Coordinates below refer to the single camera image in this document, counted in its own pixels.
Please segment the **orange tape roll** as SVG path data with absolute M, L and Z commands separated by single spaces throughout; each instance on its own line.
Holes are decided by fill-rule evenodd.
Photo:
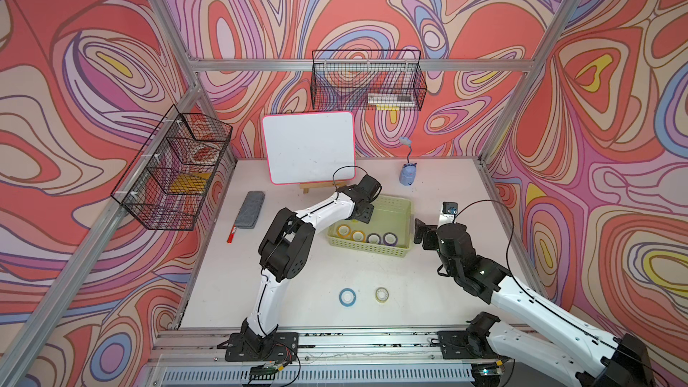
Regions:
M 351 234 L 351 239 L 355 242 L 364 243 L 367 241 L 367 235 L 361 230 L 355 230 Z
M 343 239 L 349 239 L 351 237 L 351 227 L 346 224 L 342 224 L 337 227 L 337 236 Z

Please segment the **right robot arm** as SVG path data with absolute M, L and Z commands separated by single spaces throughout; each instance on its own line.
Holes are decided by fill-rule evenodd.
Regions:
M 523 333 L 495 315 L 477 315 L 466 331 L 473 354 L 513 358 L 566 386 L 654 386 L 645 343 L 598 329 L 519 283 L 503 265 L 476 253 L 465 225 L 415 222 L 415 243 L 437 253 L 440 272 L 473 297 L 536 330 Z

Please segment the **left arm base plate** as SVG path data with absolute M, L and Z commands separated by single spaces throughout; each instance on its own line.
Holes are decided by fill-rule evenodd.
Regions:
M 277 331 L 263 338 L 248 331 L 232 333 L 217 349 L 225 350 L 226 362 L 282 362 L 295 358 L 298 344 L 298 333 Z

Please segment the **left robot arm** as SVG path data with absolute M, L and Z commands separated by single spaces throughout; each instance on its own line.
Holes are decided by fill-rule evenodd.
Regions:
M 342 220 L 368 223 L 381 191 L 380 182 L 366 174 L 358 183 L 336 188 L 329 198 L 311 207 L 278 211 L 258 247 L 261 283 L 240 330 L 249 349 L 262 352 L 273 346 L 281 302 L 290 281 L 306 266 L 315 235 Z

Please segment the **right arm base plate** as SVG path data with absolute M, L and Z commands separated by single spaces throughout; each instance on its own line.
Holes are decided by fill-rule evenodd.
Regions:
M 487 342 L 487 336 L 472 331 L 439 331 L 437 340 L 444 360 L 509 359 L 500 355 Z

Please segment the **purple tape roll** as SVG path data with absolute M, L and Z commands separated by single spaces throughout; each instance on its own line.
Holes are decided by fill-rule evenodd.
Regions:
M 387 245 L 387 247 L 396 247 L 399 243 L 399 238 L 396 234 L 387 232 L 383 235 L 383 243 Z
M 372 245 L 380 245 L 382 243 L 382 238 L 379 234 L 372 233 L 367 237 L 367 243 Z

